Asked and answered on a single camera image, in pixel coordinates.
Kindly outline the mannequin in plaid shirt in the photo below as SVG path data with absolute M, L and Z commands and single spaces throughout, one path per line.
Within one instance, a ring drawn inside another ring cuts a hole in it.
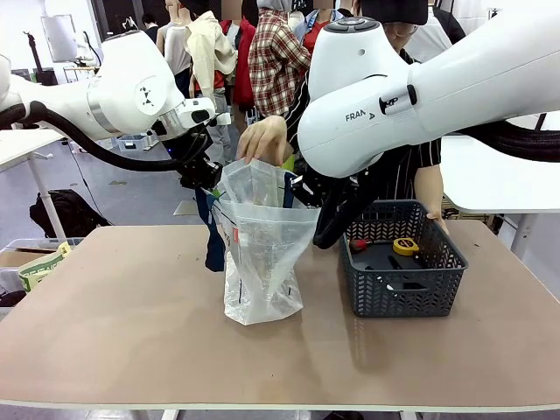
M 256 5 L 258 23 L 248 54 L 255 107 L 262 117 L 284 116 L 311 55 L 289 26 L 292 0 L 256 0 Z

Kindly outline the mannequin in blue shirt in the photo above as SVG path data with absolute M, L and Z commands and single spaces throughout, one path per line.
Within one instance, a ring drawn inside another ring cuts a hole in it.
M 302 22 L 296 25 L 294 34 L 309 54 L 313 50 L 320 31 L 331 22 L 340 20 L 344 17 L 335 9 L 316 9 L 309 13 Z

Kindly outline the person's right hand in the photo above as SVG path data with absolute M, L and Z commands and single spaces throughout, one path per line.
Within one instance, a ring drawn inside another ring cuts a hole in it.
M 287 142 L 287 125 L 278 115 L 264 118 L 248 126 L 241 134 L 237 158 L 248 164 L 257 159 L 270 165 L 281 166 L 293 149 Z

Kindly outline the clear plastic bin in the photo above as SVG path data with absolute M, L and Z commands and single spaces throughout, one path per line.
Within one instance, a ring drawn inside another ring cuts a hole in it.
M 119 136 L 116 139 L 120 151 L 147 151 L 151 145 L 151 139 L 145 134 Z

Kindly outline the white light panel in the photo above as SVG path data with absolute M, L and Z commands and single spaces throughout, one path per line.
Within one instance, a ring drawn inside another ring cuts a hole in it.
M 78 46 L 72 16 L 68 14 L 43 16 L 41 22 L 52 62 L 74 61 Z

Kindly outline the mannequin in white tank top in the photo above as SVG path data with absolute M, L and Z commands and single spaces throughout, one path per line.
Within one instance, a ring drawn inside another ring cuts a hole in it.
M 192 22 L 190 11 L 180 0 L 165 0 L 170 23 L 157 30 L 157 48 L 174 75 L 175 83 L 185 98 L 190 97 L 191 56 L 185 47 L 186 27 Z

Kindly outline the red-handled screwdriver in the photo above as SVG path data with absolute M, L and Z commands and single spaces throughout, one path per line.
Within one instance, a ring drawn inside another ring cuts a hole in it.
M 388 241 L 373 241 L 369 239 L 355 239 L 348 242 L 349 250 L 352 254 L 359 254 L 373 246 L 388 245 Z

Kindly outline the mannequin in cream jacket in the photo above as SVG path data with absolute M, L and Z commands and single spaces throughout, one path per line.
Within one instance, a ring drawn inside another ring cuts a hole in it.
M 223 34 L 208 0 L 179 1 L 191 17 L 185 33 L 185 49 L 192 59 L 189 94 L 210 99 L 216 113 L 227 116 L 226 85 L 235 73 L 237 51 Z

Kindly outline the person in striped shirt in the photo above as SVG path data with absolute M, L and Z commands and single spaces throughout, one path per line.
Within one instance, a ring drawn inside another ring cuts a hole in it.
M 355 17 L 373 18 L 382 24 L 389 43 L 401 59 L 411 65 L 415 62 L 405 50 L 405 46 L 417 27 L 428 20 L 427 0 L 353 0 L 351 6 Z M 297 128 L 310 102 L 308 91 L 309 76 L 298 84 L 294 101 L 284 117 L 287 125 L 287 142 L 298 150 Z M 381 182 L 379 200 L 416 200 L 414 180 L 417 170 L 441 164 L 441 140 L 406 146 L 401 155 L 392 158 L 388 153 L 381 160 L 388 162 L 388 179 Z

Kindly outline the grey plastic woven basket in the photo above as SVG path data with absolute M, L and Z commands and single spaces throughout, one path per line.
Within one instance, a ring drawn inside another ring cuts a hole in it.
M 387 241 L 390 250 L 398 238 L 412 238 L 428 269 L 367 271 L 352 261 L 348 242 L 355 239 Z M 453 306 L 468 263 L 451 238 L 427 218 L 416 200 L 380 200 L 372 203 L 340 238 L 346 287 L 353 314 L 361 318 L 445 317 Z M 385 280 L 411 275 L 425 281 L 428 290 L 394 291 Z

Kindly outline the black case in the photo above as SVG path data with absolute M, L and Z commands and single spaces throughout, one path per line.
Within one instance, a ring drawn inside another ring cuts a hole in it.
M 398 255 L 387 246 L 377 245 L 359 253 L 351 254 L 353 263 L 361 270 L 367 271 L 402 271 L 427 270 L 424 259 L 414 253 L 410 256 Z M 429 286 L 425 281 L 413 280 L 411 275 L 400 274 L 397 279 L 385 280 L 386 288 L 390 291 L 427 291 Z

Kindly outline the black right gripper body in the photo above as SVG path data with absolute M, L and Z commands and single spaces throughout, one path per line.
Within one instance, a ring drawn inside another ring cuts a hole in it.
M 314 170 L 307 170 L 303 174 L 307 174 L 315 179 L 318 187 L 318 191 L 322 197 L 321 206 L 312 207 L 322 207 L 324 204 L 331 203 L 333 206 L 341 205 L 347 198 L 347 186 L 349 185 L 350 178 L 330 178 L 315 172 Z

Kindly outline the clear printed shopping bag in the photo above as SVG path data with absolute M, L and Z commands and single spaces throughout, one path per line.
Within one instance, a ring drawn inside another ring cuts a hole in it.
M 238 160 L 214 187 L 220 197 L 195 192 L 209 231 L 205 265 L 224 273 L 224 313 L 244 326 L 285 319 L 303 307 L 294 267 L 320 211 L 292 195 L 294 175 L 256 159 Z

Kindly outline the green printed cardboard box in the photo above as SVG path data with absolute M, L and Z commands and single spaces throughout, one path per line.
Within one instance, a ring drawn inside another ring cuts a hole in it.
M 62 242 L 57 250 L 49 255 L 28 262 L 17 269 L 17 275 L 26 293 L 34 289 L 48 276 L 72 251 L 67 241 Z

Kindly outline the yellow tape measure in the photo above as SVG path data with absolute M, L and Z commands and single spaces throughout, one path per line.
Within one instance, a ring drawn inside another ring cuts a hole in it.
M 412 238 L 403 237 L 393 241 L 392 249 L 399 256 L 413 256 L 419 251 L 419 246 Z

